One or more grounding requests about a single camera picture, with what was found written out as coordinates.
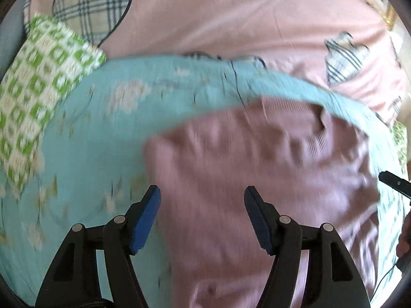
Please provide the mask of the person's right hand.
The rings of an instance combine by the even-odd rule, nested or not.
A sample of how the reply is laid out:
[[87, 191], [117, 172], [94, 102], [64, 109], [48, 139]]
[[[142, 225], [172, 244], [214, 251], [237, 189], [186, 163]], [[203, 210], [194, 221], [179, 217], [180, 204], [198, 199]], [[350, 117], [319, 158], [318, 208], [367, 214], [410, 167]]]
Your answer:
[[401, 233], [398, 238], [398, 243], [396, 246], [396, 256], [401, 258], [408, 252], [410, 252], [410, 243], [408, 242], [408, 237], [410, 236], [410, 221], [411, 221], [411, 212], [407, 214], [403, 221], [401, 228]]

